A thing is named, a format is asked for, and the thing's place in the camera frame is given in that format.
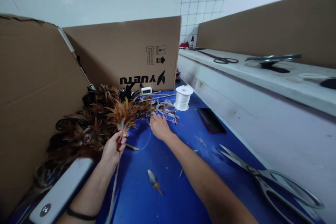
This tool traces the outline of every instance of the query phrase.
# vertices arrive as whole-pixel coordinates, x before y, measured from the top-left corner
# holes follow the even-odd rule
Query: small white device
[[[151,87],[143,87],[141,89],[141,93],[149,94],[149,93],[153,93],[153,90]]]
[[[60,214],[92,164],[91,158],[77,158],[35,207],[29,219],[35,224],[51,224]]]

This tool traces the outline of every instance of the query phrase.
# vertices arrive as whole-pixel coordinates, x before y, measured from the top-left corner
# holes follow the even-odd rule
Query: small bottle
[[[193,47],[194,47],[194,36],[190,40],[190,46],[189,46],[189,48],[193,48]]]

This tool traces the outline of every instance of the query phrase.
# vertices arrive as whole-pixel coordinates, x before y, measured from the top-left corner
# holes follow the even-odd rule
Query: scissor handle
[[[226,58],[216,58],[213,61],[219,64],[229,64],[229,61]]]
[[[238,63],[239,60],[237,59],[232,59],[232,58],[225,58],[227,61],[229,61],[230,63]]]
[[[323,203],[314,195],[312,194],[307,188],[305,188],[303,185],[299,184],[298,182],[296,182],[295,180],[293,180],[292,178],[286,176],[285,174],[275,171],[275,170],[259,170],[259,173],[272,180],[274,183],[276,183],[277,185],[279,185],[280,187],[282,187],[283,189],[287,190],[290,194],[292,194],[295,198],[297,198],[298,200],[300,200],[302,203],[304,203],[307,206],[310,206],[312,208],[316,208],[316,209],[320,209],[323,208],[324,205]],[[303,192],[305,192],[309,198],[312,199],[312,201],[314,201],[314,204],[310,203],[309,201],[307,201],[306,199],[304,199],[303,197],[301,197],[299,194],[297,194],[294,190],[291,190],[285,186],[283,186],[282,184],[280,184],[273,176],[272,174],[276,174],[279,175],[280,177],[284,178],[285,180],[290,181],[291,183],[293,183],[294,185],[296,185],[298,188],[300,188]]]
[[[256,176],[256,180],[259,182],[259,186],[264,193],[264,196],[268,200],[268,202],[274,207],[274,209],[284,218],[289,224],[294,224],[290,219],[288,219],[272,202],[272,200],[269,198],[267,193],[272,193],[275,197],[277,197],[279,200],[281,200],[283,203],[285,203],[289,208],[291,208],[293,211],[295,211],[302,219],[304,219],[309,224],[315,224],[309,217],[307,217],[302,211],[300,211],[296,206],[294,206],[292,203],[290,203],[288,200],[286,200],[284,197],[282,197],[280,194],[278,194],[276,191],[274,191],[271,187],[268,186],[268,184],[261,178]]]

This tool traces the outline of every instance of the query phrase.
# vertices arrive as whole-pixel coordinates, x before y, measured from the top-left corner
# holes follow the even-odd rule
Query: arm
[[[174,153],[213,223],[257,223],[214,170],[170,131],[165,117],[154,115],[150,121],[153,134]]]
[[[107,188],[119,162],[119,151],[125,149],[126,138],[121,141],[121,146],[117,145],[118,137],[122,132],[113,135],[105,144],[100,162],[92,172],[84,187],[75,197],[70,205],[70,209],[76,213],[87,216],[95,216],[99,213],[103,203]],[[58,220],[57,224],[91,224],[94,221],[77,219],[66,212]]]

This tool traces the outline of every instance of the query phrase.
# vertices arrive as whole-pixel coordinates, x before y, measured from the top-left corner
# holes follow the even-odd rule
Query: bundle of feathers
[[[114,133],[123,131],[126,136],[137,120],[157,112],[157,102],[138,99],[139,90],[131,93],[134,84],[125,90],[105,85],[98,90],[88,87],[82,98],[83,109],[56,123],[57,132],[47,148],[48,159],[36,170],[34,184],[17,210],[42,198],[76,158],[99,158]]]

